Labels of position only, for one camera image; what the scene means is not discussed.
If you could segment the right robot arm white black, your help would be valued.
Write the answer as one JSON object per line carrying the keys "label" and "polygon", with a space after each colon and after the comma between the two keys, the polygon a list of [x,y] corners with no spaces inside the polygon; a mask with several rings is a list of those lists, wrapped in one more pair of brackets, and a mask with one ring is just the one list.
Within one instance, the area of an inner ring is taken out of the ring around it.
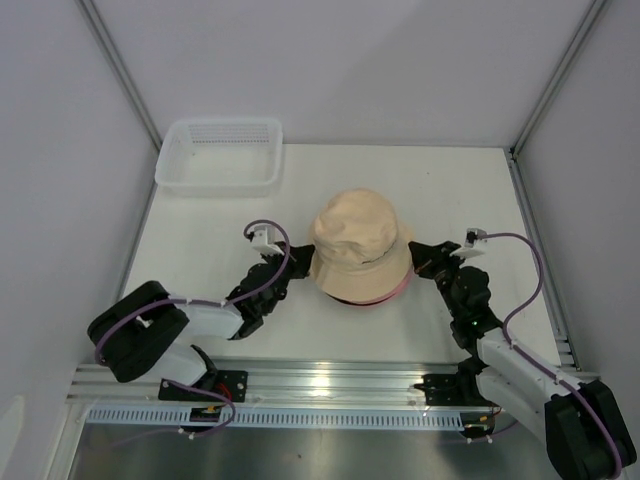
{"label": "right robot arm white black", "polygon": [[410,242],[414,272],[435,283],[452,321],[459,363],[455,389],[467,404],[505,409],[545,447],[563,479],[616,479],[638,454],[612,390],[547,362],[510,333],[489,302],[487,272],[464,263],[462,246]]}

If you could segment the cream bucket hat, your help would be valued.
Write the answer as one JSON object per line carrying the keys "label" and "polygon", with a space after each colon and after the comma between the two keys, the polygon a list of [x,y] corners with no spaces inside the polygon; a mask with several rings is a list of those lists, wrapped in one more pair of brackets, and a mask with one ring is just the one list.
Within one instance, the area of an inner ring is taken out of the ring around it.
{"label": "cream bucket hat", "polygon": [[309,227],[310,276],[325,294],[366,301],[393,290],[412,269],[410,230],[370,189],[332,197]]}

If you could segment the black bucket hat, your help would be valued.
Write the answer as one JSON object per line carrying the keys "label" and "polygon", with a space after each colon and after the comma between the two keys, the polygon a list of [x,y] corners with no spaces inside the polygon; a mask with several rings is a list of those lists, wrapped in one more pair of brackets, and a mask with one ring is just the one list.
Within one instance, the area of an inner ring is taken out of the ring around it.
{"label": "black bucket hat", "polygon": [[382,297],[379,299],[373,299],[373,300],[368,300],[368,301],[353,301],[353,300],[345,300],[345,299],[340,299],[337,297],[333,297],[331,296],[331,298],[341,304],[344,305],[349,305],[349,306],[356,306],[356,307],[369,307],[369,306],[374,306],[374,305],[379,305],[382,303],[387,302],[390,297]]}

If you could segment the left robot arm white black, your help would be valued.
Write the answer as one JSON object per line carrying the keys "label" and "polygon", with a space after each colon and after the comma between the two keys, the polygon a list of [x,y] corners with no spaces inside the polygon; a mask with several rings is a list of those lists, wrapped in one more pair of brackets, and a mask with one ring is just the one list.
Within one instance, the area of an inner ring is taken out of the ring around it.
{"label": "left robot arm white black", "polygon": [[194,400],[209,398],[215,374],[204,352],[181,337],[243,340],[264,325],[289,283],[309,275],[315,247],[292,247],[288,255],[264,255],[222,303],[172,297],[156,280],[147,281],[96,317],[87,335],[94,357],[120,383],[146,374],[177,380]]}

